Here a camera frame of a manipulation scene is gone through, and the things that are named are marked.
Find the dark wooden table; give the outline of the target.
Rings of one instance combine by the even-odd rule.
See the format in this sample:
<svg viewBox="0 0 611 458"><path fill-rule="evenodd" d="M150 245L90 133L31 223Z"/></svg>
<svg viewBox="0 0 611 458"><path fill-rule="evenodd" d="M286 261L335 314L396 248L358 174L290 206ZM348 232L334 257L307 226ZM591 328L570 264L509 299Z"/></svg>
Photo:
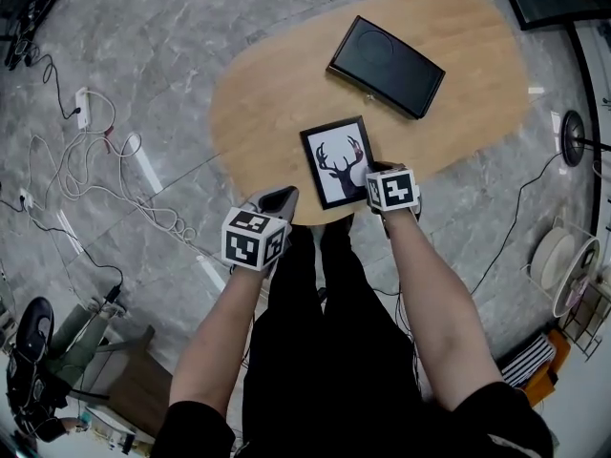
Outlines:
<svg viewBox="0 0 611 458"><path fill-rule="evenodd" d="M119 356L126 357L109 388L109 409L152 438L158 436L169 405L172 375L149 353L155 336L148 325L137 340L124 343Z"/></svg>

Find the black box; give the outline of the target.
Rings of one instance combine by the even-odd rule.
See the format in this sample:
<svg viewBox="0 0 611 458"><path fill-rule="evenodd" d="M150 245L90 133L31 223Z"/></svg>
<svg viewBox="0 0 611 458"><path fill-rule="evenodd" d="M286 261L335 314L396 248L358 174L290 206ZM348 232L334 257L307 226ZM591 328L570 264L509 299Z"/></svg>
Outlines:
<svg viewBox="0 0 611 458"><path fill-rule="evenodd" d="M360 15L327 71L414 119L427 114L445 77L421 52Z"/></svg>

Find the orange cushion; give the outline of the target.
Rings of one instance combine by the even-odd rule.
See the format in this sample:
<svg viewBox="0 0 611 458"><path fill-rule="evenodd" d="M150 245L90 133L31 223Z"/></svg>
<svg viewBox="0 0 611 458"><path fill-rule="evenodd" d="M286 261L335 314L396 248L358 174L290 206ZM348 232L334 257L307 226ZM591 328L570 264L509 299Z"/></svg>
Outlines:
<svg viewBox="0 0 611 458"><path fill-rule="evenodd" d="M540 404L555 391L558 381L558 372L566 361L571 345L565 336L557 329L547 334L548 340L556 350L554 358L544 363L535 374L522 386L531 407Z"/></svg>

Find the person's left forearm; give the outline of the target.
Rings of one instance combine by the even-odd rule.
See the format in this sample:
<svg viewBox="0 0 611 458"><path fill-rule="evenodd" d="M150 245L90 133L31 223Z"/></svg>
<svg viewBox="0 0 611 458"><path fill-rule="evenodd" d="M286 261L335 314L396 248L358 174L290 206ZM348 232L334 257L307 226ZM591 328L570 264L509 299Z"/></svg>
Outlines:
<svg viewBox="0 0 611 458"><path fill-rule="evenodd" d="M182 351L173 375L171 405L197 402L225 416L235 388L264 273L237 267Z"/></svg>

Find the wooden coffee table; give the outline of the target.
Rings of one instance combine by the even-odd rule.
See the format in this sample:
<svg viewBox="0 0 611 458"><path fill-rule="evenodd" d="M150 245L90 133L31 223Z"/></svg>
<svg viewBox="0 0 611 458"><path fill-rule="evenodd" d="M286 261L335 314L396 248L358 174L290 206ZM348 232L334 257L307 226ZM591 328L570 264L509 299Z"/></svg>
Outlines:
<svg viewBox="0 0 611 458"><path fill-rule="evenodd" d="M409 118L327 72L356 16L443 69L423 118ZM241 52L216 85L209 129L244 197L294 185L300 192L295 221L320 225L355 213L358 205L321 206L301 131L359 115L374 156L402 162L423 180L516 131L530 107L528 85L512 28L491 0L363 0Z"/></svg>

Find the long white power strip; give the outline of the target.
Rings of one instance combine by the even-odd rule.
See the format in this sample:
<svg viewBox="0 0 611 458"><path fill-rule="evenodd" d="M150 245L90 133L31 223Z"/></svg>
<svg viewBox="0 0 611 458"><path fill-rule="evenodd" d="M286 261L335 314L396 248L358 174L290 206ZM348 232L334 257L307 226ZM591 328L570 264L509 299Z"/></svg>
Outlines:
<svg viewBox="0 0 611 458"><path fill-rule="evenodd" d="M91 110L89 103L89 89L82 87L74 96L75 107L77 108L77 126L80 131L87 130L91 125Z"/></svg>

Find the person's right forearm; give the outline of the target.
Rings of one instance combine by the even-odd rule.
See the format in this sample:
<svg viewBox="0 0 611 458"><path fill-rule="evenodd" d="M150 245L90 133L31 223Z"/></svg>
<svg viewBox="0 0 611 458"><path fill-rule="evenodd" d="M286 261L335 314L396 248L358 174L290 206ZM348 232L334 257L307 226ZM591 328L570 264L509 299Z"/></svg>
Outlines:
<svg viewBox="0 0 611 458"><path fill-rule="evenodd" d="M456 409L501 374L473 298L409 209L383 215L406 315L436 400Z"/></svg>

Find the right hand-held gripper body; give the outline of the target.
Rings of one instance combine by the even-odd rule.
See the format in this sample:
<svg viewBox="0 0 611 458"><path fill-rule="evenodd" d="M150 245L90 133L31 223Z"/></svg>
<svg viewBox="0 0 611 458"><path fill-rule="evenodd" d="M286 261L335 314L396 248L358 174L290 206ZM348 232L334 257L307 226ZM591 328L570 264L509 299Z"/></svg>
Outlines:
<svg viewBox="0 0 611 458"><path fill-rule="evenodd" d="M367 204L377 215L403 209L416 220L421 214L421 193L414 172L403 163L373 161L366 172Z"/></svg>

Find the black wheeled base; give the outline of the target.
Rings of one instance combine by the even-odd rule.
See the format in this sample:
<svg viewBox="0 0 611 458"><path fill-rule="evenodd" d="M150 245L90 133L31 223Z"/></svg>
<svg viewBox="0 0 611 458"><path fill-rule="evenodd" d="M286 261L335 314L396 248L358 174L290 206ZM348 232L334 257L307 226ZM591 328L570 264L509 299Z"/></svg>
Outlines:
<svg viewBox="0 0 611 458"><path fill-rule="evenodd" d="M0 0L0 43L8 43L5 66L14 70L27 58L38 28L56 0Z"/></svg>

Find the deer picture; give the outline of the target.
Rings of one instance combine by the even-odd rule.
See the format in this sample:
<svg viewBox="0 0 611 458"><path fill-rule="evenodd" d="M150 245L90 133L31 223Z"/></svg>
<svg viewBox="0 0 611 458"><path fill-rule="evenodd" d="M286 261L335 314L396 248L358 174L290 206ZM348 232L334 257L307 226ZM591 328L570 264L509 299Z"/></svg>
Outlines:
<svg viewBox="0 0 611 458"><path fill-rule="evenodd" d="M360 115L301 131L300 139L324 210L367 198L373 157Z"/></svg>

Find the person's black shirt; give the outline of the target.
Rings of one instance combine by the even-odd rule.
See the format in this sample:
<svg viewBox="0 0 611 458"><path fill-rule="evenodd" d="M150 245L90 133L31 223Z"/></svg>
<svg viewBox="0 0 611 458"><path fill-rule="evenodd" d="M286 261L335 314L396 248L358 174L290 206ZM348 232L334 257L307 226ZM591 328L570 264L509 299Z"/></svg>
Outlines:
<svg viewBox="0 0 611 458"><path fill-rule="evenodd" d="M486 385L455 410L414 402L395 417L365 407L354 423L266 423L261 435L236 436L217 410L195 402L169 407L150 458L555 458L552 433L525 394Z"/></svg>

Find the black standing fan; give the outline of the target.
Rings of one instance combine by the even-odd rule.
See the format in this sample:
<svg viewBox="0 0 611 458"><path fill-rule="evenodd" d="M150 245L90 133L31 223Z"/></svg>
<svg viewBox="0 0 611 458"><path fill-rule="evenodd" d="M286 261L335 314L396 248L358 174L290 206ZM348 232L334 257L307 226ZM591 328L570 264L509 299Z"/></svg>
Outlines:
<svg viewBox="0 0 611 458"><path fill-rule="evenodd" d="M577 167L586 149L611 153L611 145L588 139L585 136L581 116L578 112L569 110L564 115L560 126L560 151L566 165Z"/></svg>

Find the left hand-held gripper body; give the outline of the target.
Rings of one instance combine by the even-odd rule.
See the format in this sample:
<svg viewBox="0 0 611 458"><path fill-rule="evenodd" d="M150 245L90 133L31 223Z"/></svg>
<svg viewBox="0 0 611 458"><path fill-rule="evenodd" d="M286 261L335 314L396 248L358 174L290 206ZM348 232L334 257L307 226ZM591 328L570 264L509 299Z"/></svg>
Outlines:
<svg viewBox="0 0 611 458"><path fill-rule="evenodd" d="M232 207L221 226L221 259L258 272L273 268L284 253L292 221L292 198L278 207L250 200Z"/></svg>

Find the black white striped cloth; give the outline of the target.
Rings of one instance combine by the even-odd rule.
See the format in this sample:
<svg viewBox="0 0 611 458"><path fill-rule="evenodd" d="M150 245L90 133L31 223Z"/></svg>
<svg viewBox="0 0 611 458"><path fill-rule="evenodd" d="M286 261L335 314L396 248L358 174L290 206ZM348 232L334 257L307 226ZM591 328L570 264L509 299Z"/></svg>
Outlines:
<svg viewBox="0 0 611 458"><path fill-rule="evenodd" d="M511 387L522 386L544 364L550 363L556 352L548 337L539 334L501 370L503 380Z"/></svg>

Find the person's black trousers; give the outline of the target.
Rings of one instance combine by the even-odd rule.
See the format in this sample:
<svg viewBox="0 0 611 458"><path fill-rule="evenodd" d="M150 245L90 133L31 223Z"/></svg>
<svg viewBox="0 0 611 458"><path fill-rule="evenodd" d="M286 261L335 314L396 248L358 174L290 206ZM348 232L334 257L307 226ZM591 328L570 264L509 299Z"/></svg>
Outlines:
<svg viewBox="0 0 611 458"><path fill-rule="evenodd" d="M394 458L421 404L414 346L369 285L351 218L296 226L256 320L239 458Z"/></svg>

